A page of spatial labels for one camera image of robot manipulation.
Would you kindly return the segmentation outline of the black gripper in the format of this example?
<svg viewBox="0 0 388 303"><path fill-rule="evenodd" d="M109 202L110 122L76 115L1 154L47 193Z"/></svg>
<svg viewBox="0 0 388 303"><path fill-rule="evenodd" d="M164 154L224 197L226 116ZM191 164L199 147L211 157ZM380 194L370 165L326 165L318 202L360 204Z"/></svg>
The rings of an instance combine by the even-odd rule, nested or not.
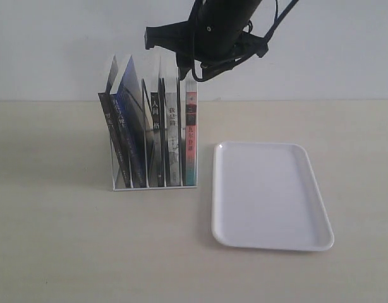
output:
<svg viewBox="0 0 388 303"><path fill-rule="evenodd" d="M201 78L193 68L195 81L209 81L236 67L236 60L254 54L263 57L269 49L265 38L244 30L189 21L147 27L144 44L147 50L161 47L175 53L179 79L186 78L195 60L201 62Z"/></svg>

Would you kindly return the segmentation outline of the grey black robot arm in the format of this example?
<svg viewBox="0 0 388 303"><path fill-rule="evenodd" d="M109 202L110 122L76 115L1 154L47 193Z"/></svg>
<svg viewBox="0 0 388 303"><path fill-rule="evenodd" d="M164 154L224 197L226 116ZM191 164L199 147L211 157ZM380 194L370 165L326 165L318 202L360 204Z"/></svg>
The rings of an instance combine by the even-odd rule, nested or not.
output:
<svg viewBox="0 0 388 303"><path fill-rule="evenodd" d="M192 73L197 82L209 81L221 73L269 50L268 40L244 28L260 1L195 1L186 21L147 27L147 50L162 47L176 55L180 80Z"/></svg>

